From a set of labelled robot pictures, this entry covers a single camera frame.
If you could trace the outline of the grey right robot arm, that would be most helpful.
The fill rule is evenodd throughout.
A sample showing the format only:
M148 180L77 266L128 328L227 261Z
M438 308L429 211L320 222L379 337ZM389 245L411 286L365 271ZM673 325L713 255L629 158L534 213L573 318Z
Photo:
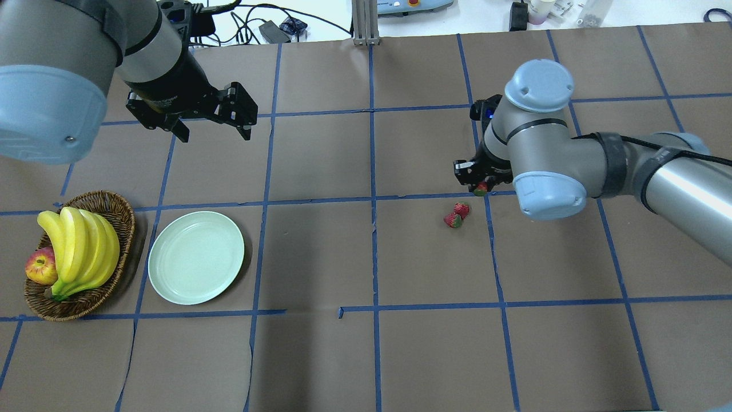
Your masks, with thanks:
M725 264L731 257L730 160L689 133L570 136L571 73L546 58L520 65L501 96L476 101L483 139L452 167L471 191L512 184L534 221L574 216L589 199L632 196Z

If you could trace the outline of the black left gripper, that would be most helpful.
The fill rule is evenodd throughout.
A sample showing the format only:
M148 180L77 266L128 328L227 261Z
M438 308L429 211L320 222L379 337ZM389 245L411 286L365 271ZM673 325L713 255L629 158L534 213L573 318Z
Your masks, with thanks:
M258 105L238 82L223 89L195 93L193 97L151 102L130 91L126 108L146 128L168 129L182 143L190 140L190 130L181 119L207 119L235 127L245 141L252 138L252 127L258 122Z

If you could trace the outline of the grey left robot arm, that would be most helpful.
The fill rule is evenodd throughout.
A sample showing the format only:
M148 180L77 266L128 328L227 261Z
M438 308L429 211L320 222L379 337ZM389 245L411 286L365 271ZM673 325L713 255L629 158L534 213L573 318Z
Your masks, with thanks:
M258 105L232 82L209 83L191 39L214 33L212 16L240 3L3 1L1 152L18 161L71 164L91 150L113 76L126 109L149 130L187 142L185 119L234 127L251 138Z

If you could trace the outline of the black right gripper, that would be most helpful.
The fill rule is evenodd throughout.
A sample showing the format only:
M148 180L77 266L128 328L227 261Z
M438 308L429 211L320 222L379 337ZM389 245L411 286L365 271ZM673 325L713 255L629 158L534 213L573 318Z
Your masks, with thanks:
M482 181L486 181L491 188L489 192L497 185L510 184L513 181L510 162L484 150L477 151L468 161L455 160L454 175L460 185L468 186L470 192L474 185Z

